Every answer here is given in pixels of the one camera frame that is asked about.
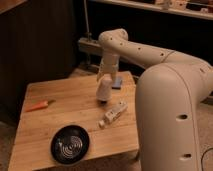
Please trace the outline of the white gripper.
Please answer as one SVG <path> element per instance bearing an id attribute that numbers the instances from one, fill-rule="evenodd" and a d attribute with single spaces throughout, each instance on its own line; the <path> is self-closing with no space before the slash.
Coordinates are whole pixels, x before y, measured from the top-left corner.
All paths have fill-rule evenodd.
<path id="1" fill-rule="evenodd" d="M 120 56 L 118 54 L 108 51 L 103 52 L 99 71 L 97 73 L 97 82 L 103 77 L 104 74 L 110 74 L 113 83 L 116 81 L 119 58 Z"/>

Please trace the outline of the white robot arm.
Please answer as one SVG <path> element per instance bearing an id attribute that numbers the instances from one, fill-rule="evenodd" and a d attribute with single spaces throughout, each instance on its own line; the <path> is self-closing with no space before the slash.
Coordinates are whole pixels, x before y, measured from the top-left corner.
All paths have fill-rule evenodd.
<path id="1" fill-rule="evenodd" d="M 135 91 L 142 171 L 202 171 L 196 109 L 213 92 L 213 66 L 179 51 L 131 42 L 124 29 L 102 32 L 98 72 L 115 76 L 121 57 L 144 69 Z"/>

